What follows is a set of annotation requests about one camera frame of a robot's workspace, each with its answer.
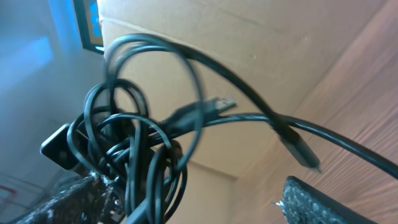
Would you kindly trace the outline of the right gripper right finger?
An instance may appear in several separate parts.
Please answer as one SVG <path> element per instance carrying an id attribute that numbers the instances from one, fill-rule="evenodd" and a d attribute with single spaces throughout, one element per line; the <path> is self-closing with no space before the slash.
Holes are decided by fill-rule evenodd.
<path id="1" fill-rule="evenodd" d="M 280 207 L 287 223 L 376 224 L 295 176 L 285 180 Z"/>

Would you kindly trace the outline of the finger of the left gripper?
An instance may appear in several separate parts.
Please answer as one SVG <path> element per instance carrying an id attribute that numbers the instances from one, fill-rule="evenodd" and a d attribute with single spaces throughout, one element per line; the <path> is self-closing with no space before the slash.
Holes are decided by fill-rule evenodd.
<path id="1" fill-rule="evenodd" d="M 64 170 L 87 174 L 88 169 L 74 156 L 67 143 L 70 124 L 64 124 L 51 134 L 40 146 L 40 153 Z"/>

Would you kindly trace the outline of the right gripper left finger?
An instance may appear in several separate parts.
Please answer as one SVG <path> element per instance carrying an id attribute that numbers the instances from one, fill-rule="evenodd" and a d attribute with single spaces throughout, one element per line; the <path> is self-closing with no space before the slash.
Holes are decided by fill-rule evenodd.
<path id="1" fill-rule="evenodd" d="M 91 171 L 12 220 L 24 224 L 122 223 L 126 217 L 117 181 Z"/>

